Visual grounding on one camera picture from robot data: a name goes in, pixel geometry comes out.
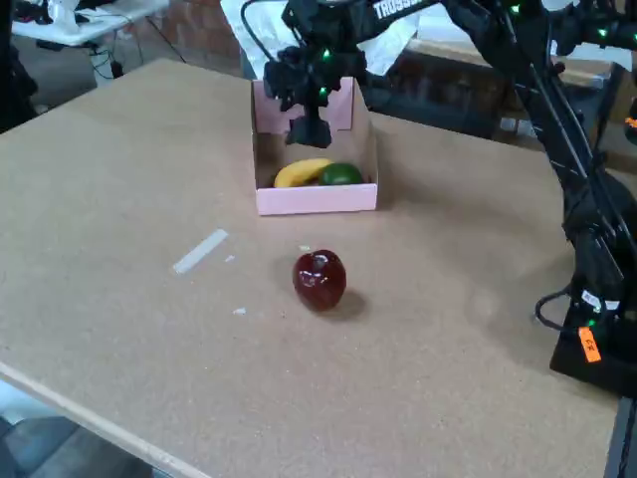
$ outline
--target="green lime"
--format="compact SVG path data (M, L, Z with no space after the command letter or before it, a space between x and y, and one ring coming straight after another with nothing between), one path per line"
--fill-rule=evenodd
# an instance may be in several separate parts
M321 186L345 186L346 184L361 184L362 174L353 164L335 162L326 166L320 173L318 184Z

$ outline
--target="floor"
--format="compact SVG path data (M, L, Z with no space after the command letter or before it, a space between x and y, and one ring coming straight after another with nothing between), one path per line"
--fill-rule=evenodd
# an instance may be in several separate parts
M167 45L144 41L143 38L139 43L140 57L135 37L130 34L120 33L115 43L113 39L108 43L125 72L158 58L181 61ZM33 97L34 104L56 107L96 87L93 66L86 50L67 48L52 52L38 48L34 40L19 37L14 37L13 44L20 51L23 65L40 87ZM238 60L185 50L179 53L188 64L229 75L241 75Z
M52 52L38 48L31 39L17 37L13 44L20 51L23 65L39 85L39 92L33 97L34 105L54 108L96 87L93 66L86 51L69 48ZM180 61L165 44L142 40L138 48L135 37L130 34L120 34L109 44L125 72L158 58ZM238 61L198 52L179 53L189 64L241 75ZM4 459L7 452L11 459ZM20 474L3 468L10 461L15 462L11 467L17 468ZM0 419L0 478L18 476L163 478L165 475L65 418L30 419L13 427Z

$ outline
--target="white tape strip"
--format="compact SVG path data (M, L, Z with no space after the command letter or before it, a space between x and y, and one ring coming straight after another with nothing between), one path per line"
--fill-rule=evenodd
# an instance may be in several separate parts
M199 261L210 254L215 247L221 244L226 237L228 237L228 233L226 231L223 229L217 229L204 239L201 244L183 256L183 258L172 266L172 268L177 274L188 272L190 269L195 267Z

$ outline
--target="white object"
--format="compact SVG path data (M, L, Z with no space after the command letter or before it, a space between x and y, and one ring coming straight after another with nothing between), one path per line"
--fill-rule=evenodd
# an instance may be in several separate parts
M79 47L91 40L119 30L140 18L152 15L168 7L170 0L117 0L96 10L80 10L90 21L78 26L78 31L70 33L57 24L38 25L36 22L13 22L14 35L36 40L59 43L68 47Z
M250 37L241 21L241 7L244 3L245 1L241 0L221 0L221 8L241 48L246 53L257 79L261 80L268 59ZM259 2L250 5L246 10L246 19L250 27L275 57L278 51L297 44L292 31L281 19L286 3L286 1ZM420 13L415 13L394 22L386 32L360 44L361 50L367 56L367 70L370 73L375 75L387 73L409 40L416 34L419 15Z
M563 8L568 0L543 0L542 4L547 10L558 10ZM430 42L456 43L463 47L475 49L469 35L460 27L456 26L449 18L449 14L443 5L434 5L423 10L419 17L418 38ZM555 42L551 45L551 53L555 55ZM632 71L632 57L628 50L620 48L606 47L599 48L597 45L584 43L575 47L575 50L567 58L575 60L588 60L606 63L618 63L629 72Z
M587 303L589 306L595 308L595 312L599 314L601 312L601 301L597 296L593 296L590 292L584 291L581 293L581 298ZM606 301L606 310L607 311L616 311L619 309L618 301Z
M49 16L53 24L69 34L78 33L75 11L80 0L50 0Z
M226 240L228 233L223 229L217 229L206 239L201 241L197 247L186 254L183 259L176 263L172 268L177 274L184 274L195 267L204 257L210 254L214 248Z

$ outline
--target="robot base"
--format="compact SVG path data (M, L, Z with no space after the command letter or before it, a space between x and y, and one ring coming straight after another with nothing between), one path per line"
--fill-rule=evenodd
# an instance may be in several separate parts
M584 323L571 307L564 326L574 328ZM555 346L550 368L591 383L605 390L637 398L637 323L624 320L612 326L612 336L598 337L593 327L601 361L589 363L577 335L562 332Z

